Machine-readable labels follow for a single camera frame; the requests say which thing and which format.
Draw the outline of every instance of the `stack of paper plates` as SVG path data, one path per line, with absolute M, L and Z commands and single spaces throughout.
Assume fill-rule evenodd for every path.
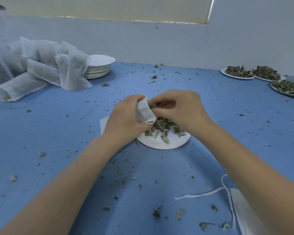
M 90 55 L 90 64 L 85 72 L 85 78 L 96 78 L 106 75 L 111 67 L 115 58 L 106 55 Z

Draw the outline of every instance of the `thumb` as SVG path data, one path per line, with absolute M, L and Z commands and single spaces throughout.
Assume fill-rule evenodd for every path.
M 171 119 L 174 116 L 174 109 L 163 109 L 163 108 L 153 108 L 151 111 L 155 114 L 157 117 L 163 117 L 167 119 Z

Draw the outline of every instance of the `forearm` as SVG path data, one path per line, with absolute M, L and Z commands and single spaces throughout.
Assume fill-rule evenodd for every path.
M 294 183 L 214 122 L 194 136 L 215 156 L 249 205 L 276 234 L 294 235 Z
M 96 178 L 119 150 L 99 137 L 1 230 L 0 234 L 68 234 Z

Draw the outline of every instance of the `window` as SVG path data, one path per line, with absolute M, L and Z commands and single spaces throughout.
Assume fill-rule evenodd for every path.
M 205 24 L 212 0 L 0 0 L 0 4 L 17 15 Z

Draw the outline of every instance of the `blue table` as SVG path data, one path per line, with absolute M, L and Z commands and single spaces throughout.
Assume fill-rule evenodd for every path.
M 153 75 L 158 77 L 151 83 Z M 274 91 L 266 81 L 234 79 L 215 70 L 114 63 L 108 75 L 90 82 L 93 87 L 86 90 L 48 86 L 17 102 L 0 102 L 0 228 L 100 135 L 99 121 L 116 102 L 136 93 L 151 98 L 168 89 L 199 92 L 215 122 L 294 181 L 294 98 Z M 221 187 L 225 172 L 199 141 L 191 137 L 173 150 L 132 142 L 123 151 L 102 171 L 70 234 L 201 234 L 200 222 L 216 224 L 205 234 L 223 234 L 218 225 L 232 219 L 225 190 L 174 200 Z M 46 156 L 40 158 L 40 152 Z M 13 183 L 11 175 L 18 176 Z M 225 183 L 235 187 L 229 178 Z M 153 209 L 160 205 L 157 219 Z M 186 213 L 178 221 L 181 208 Z M 238 233 L 231 228 L 226 232 Z

